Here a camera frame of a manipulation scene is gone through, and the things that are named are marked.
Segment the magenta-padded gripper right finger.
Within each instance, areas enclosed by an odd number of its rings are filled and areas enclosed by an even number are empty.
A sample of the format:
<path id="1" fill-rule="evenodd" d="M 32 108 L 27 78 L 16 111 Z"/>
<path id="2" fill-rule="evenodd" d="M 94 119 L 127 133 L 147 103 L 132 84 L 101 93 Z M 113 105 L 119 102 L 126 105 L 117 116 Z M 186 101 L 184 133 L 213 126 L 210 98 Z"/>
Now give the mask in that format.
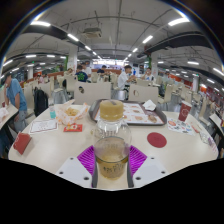
<path id="1" fill-rule="evenodd" d="M 130 147 L 127 165 L 127 182 L 129 188 L 143 187 L 166 175 L 166 168 L 155 156 L 146 156 L 136 147 Z"/>

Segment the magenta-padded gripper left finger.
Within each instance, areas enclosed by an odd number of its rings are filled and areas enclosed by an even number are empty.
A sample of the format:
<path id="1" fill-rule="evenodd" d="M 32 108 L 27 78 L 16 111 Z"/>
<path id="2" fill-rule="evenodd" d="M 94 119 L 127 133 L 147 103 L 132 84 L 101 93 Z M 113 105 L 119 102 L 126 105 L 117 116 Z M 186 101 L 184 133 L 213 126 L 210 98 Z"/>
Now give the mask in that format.
<path id="1" fill-rule="evenodd" d="M 90 146 L 77 157 L 69 157 L 56 175 L 84 188 L 96 188 L 98 171 L 94 148 Z"/>

